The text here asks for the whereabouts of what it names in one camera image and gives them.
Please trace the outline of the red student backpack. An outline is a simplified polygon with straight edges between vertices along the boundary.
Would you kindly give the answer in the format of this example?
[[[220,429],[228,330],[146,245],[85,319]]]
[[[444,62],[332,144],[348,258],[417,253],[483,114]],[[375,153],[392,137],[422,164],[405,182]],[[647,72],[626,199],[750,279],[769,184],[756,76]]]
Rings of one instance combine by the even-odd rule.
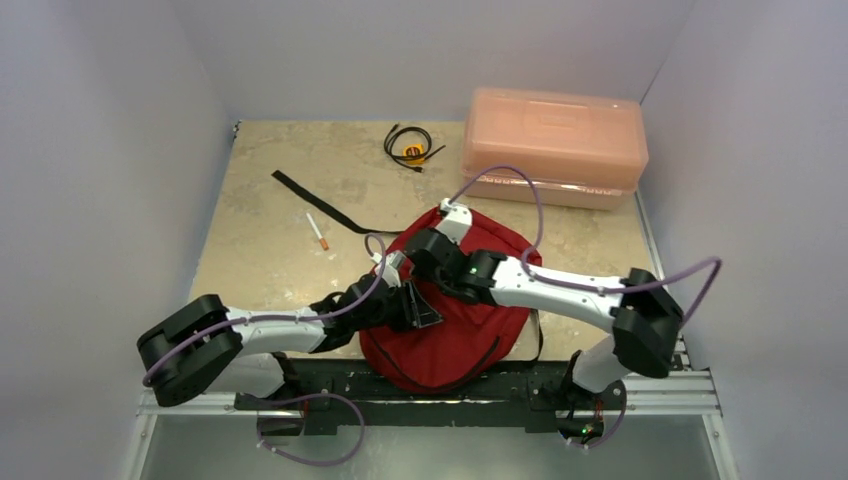
[[[389,233],[397,237],[389,253],[403,253],[416,234],[435,228],[443,216],[438,207],[422,214],[404,231],[369,230],[353,222],[329,203],[277,170],[273,178],[295,195],[317,207],[356,233]],[[465,254],[486,250],[507,256],[520,255],[531,246],[526,238],[495,220],[473,212],[473,223],[461,242]],[[367,363],[395,386],[415,393],[447,391],[467,383],[503,359],[512,350],[531,314],[529,308],[469,305],[441,293],[436,284],[413,279],[423,301],[442,316],[442,321],[411,328],[401,313],[391,314],[389,326],[374,326],[359,333]]]

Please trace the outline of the white orange pen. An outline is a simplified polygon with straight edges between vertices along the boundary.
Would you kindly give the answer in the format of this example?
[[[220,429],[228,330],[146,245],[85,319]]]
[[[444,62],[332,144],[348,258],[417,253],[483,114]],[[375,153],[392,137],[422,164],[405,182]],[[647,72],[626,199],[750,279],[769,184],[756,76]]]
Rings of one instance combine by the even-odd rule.
[[[308,223],[309,223],[309,225],[310,225],[310,227],[311,227],[312,231],[314,232],[314,234],[315,234],[315,236],[316,236],[316,238],[317,238],[317,241],[318,241],[318,243],[320,244],[320,246],[321,246],[322,250],[323,250],[323,251],[328,251],[328,250],[329,250],[329,244],[328,244],[328,242],[327,242],[327,240],[326,240],[325,236],[323,235],[322,231],[321,231],[321,230],[320,230],[320,228],[318,227],[318,225],[317,225],[317,223],[316,223],[316,221],[315,221],[315,219],[314,219],[313,215],[312,215],[310,212],[307,212],[307,213],[306,213],[306,218],[307,218],[307,221],[308,221]]]

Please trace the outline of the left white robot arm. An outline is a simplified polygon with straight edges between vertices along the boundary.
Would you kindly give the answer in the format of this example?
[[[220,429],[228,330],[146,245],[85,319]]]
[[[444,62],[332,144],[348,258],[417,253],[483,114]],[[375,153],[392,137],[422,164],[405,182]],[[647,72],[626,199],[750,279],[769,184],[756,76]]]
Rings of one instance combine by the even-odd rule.
[[[204,294],[143,333],[137,349],[143,384],[158,404],[173,407],[211,389],[239,358],[298,352],[323,353],[349,344],[355,333],[377,327],[411,332],[444,317],[411,281],[393,284],[374,273],[343,292],[294,311],[249,311]]]

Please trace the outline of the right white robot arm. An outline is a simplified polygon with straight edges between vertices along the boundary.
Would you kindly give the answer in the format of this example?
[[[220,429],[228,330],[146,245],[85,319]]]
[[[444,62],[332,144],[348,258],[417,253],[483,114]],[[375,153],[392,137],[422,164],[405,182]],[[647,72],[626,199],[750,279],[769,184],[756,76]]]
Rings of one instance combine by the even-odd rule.
[[[630,373],[669,376],[683,312],[648,271],[591,277],[525,265],[490,250],[464,253],[434,228],[415,233],[403,253],[413,276],[466,304],[516,307],[583,321],[606,337],[570,361],[564,399],[584,407]]]

